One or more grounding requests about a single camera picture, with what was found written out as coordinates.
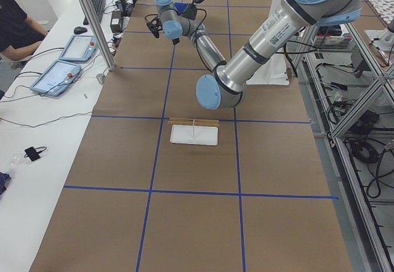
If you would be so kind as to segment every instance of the metal rack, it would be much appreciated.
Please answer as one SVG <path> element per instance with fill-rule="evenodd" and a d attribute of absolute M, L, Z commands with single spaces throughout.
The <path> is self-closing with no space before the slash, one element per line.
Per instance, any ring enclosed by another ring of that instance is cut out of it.
<path fill-rule="evenodd" d="M 387 97 L 391 106 L 394 107 L 394 86 L 392 84 L 392 79 L 394 78 L 394 65 L 392 65 L 388 70 L 383 70 L 372 55 L 371 51 L 364 44 L 360 34 L 357 32 L 353 24 L 348 24 L 347 29 L 371 69 L 371 82 L 365 87 L 365 90 L 360 93 L 358 100 L 353 103 L 349 111 L 339 119 L 337 124 L 328 121 L 329 135 L 332 146 L 337 149 L 342 160 L 347 179 L 353 191 L 356 205 L 358 206 L 358 210 L 363 218 L 363 223 L 374 249 L 376 259 L 379 262 L 380 269 L 383 272 L 392 272 L 393 263 L 391 262 L 390 255 L 387 252 L 384 234 L 380 231 L 379 222 L 377 221 L 376 215 L 372 209 L 381 210 L 380 207 L 386 207 L 385 210 L 387 210 L 387 207 L 391 207 L 388 210 L 394 210 L 394 195 L 392 196 L 392 199 L 368 199 L 363 186 L 361 185 L 360 177 L 353 168 L 348 148 L 344 143 L 343 137 L 349 128 L 359 120 L 364 112 L 367 111 L 382 94 Z M 301 41 L 310 44 L 316 36 L 317 31 L 318 28 L 314 26 L 307 28 Z M 297 48 L 298 52 L 305 52 L 306 50 L 308 50 L 308 47 L 304 45 Z M 296 68 L 300 66 L 303 58 L 304 55 L 296 55 L 294 57 L 294 64 Z M 324 114 L 326 114 L 326 117 L 329 117 L 327 115 L 327 110 L 330 107 L 330 102 L 327 100 L 325 95 L 321 79 L 317 76 L 313 64 L 308 62 L 308 60 L 306 60 L 305 63 L 310 70 L 313 84 L 316 89 L 316 93 L 319 96 Z"/>

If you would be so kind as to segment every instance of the metal pole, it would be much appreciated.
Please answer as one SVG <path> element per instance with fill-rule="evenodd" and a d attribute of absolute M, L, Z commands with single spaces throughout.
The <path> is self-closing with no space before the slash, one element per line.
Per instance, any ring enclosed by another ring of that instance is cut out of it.
<path fill-rule="evenodd" d="M 105 39 L 103 30 L 101 29 L 100 22 L 94 11 L 93 5 L 90 0 L 79 0 L 82 10 L 89 21 L 89 25 L 92 28 L 93 34 L 97 40 L 98 48 L 103 55 L 105 63 L 107 64 L 108 70 L 115 68 L 113 57 L 108 48 L 107 40 Z"/>

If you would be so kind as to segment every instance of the white label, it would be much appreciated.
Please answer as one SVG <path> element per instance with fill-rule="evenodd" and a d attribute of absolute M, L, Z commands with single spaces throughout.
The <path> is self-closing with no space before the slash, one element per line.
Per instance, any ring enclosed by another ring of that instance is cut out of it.
<path fill-rule="evenodd" d="M 269 43 L 273 47 L 278 47 L 282 43 L 286 41 L 288 37 L 294 32 L 296 27 L 290 23 L 285 23 L 278 32 L 276 32 L 275 35 L 273 35 L 270 39 L 268 39 Z"/>
<path fill-rule="evenodd" d="M 267 21 L 265 21 L 264 24 L 261 26 L 262 30 L 267 32 L 269 29 L 276 25 L 280 18 L 281 14 L 279 13 L 279 10 L 276 9 L 274 13 L 268 17 Z"/>

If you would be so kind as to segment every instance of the power cord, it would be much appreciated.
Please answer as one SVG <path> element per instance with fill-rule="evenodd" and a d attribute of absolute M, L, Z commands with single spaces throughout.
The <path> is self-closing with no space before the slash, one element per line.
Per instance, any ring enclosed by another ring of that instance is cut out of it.
<path fill-rule="evenodd" d="M 46 124 L 50 124 L 50 123 L 53 123 L 53 122 L 56 122 L 56 121 L 59 121 L 59 120 L 62 120 L 62 119 L 71 118 L 71 117 L 75 117 L 75 116 L 85 116 L 85 115 L 89 115 L 89 114 L 92 114 L 92 112 L 90 111 L 90 112 L 86 112 L 86 113 L 76 113 L 76 114 L 69 115 L 69 116 L 61 116 L 61 117 L 59 117 L 57 119 L 54 119 L 54 120 L 51 120 L 51 121 L 47 121 L 47 122 L 44 122 L 44 123 L 41 123 L 41 124 L 37 124 L 35 126 L 32 126 L 30 124 L 22 124 L 22 123 L 13 122 L 13 121 L 4 119 L 2 117 L 0 117 L 0 120 L 3 120 L 5 122 L 11 123 L 11 124 L 15 124 L 17 126 L 30 127 L 32 129 L 35 129 L 36 127 L 45 126 Z"/>

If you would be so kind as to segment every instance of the small black object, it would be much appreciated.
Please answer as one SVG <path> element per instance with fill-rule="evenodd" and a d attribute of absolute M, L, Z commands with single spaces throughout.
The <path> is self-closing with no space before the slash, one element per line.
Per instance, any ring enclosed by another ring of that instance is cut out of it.
<path fill-rule="evenodd" d="M 153 18 L 151 21 L 147 22 L 148 29 L 152 32 L 153 36 L 156 38 L 160 37 L 159 31 L 163 30 L 159 17 Z"/>
<path fill-rule="evenodd" d="M 87 29 L 85 27 L 78 26 L 78 27 L 75 27 L 75 29 L 74 29 L 74 34 L 76 34 L 76 35 L 82 34 L 85 32 L 87 32 Z"/>
<path fill-rule="evenodd" d="M 26 152 L 25 157 L 29 157 L 31 161 L 35 161 L 41 158 L 35 147 L 29 147 L 25 150 L 25 152 Z"/>
<path fill-rule="evenodd" d="M 379 160 L 379 153 L 368 142 L 358 140 L 352 143 L 352 155 L 366 164 L 377 163 Z"/>
<path fill-rule="evenodd" d="M 188 3 L 185 10 L 180 14 L 181 17 L 188 18 L 189 20 L 196 20 L 197 7 L 194 4 Z"/>
<path fill-rule="evenodd" d="M 120 10 L 114 10 L 111 15 L 110 23 L 112 33 L 121 33 L 123 30 L 123 17 Z"/>
<path fill-rule="evenodd" d="M 11 177 L 9 174 L 4 174 L 2 172 L 0 172 L 0 195 L 2 195 L 6 188 L 6 181 L 11 180 Z"/>
<path fill-rule="evenodd" d="M 331 85 L 332 86 L 336 86 L 336 87 L 338 87 L 339 89 L 342 89 L 342 90 L 347 90 L 347 86 L 345 84 L 331 82 Z"/>

